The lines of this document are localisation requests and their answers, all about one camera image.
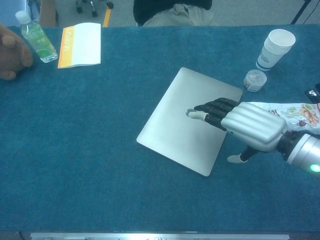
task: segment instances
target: white booklet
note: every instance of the white booklet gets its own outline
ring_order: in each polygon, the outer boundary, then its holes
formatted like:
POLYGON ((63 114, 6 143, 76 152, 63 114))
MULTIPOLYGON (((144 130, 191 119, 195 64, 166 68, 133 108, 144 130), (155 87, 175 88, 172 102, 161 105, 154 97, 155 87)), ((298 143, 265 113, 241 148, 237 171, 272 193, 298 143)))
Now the white booklet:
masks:
POLYGON ((62 33, 58 69, 101 63, 101 24, 80 23, 62 33))

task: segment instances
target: silver robotic hand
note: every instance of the silver robotic hand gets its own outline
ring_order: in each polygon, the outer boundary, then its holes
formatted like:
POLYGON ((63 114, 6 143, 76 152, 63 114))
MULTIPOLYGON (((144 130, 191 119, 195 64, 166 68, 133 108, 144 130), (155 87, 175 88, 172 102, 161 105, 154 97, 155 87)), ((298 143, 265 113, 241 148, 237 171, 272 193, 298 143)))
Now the silver robotic hand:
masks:
POLYGON ((288 131, 283 118, 262 108, 218 98, 189 109, 186 114, 227 131, 248 145, 241 154, 229 156, 229 162, 245 163, 258 152, 278 150, 289 164, 320 177, 320 140, 303 132, 288 131))

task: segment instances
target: small plastic container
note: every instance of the small plastic container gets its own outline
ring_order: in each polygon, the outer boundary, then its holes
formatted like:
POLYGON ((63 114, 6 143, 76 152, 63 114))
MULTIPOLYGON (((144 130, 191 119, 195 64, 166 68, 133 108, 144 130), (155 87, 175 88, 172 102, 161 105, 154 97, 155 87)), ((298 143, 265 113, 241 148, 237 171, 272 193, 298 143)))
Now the small plastic container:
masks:
POLYGON ((250 70, 246 74, 243 85, 250 92, 258 92, 266 83, 267 76, 263 71, 260 70, 250 70))

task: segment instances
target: laptop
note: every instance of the laptop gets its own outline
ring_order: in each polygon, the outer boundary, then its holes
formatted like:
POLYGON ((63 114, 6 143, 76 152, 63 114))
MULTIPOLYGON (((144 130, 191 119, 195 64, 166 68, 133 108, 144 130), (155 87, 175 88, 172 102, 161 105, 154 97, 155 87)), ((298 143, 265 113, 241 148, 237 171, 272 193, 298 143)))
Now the laptop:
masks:
POLYGON ((136 141, 207 177, 226 132, 186 112, 218 98, 238 102, 241 95, 242 90, 235 86, 182 67, 136 141))

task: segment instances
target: brown teddy bear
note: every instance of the brown teddy bear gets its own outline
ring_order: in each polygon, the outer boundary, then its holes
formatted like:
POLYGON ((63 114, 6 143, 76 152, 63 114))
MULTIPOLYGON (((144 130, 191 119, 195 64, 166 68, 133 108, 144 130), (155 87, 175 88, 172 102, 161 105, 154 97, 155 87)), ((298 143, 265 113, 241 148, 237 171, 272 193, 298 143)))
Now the brown teddy bear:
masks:
POLYGON ((13 80, 16 73, 30 67, 34 59, 26 43, 0 24, 0 78, 13 80))

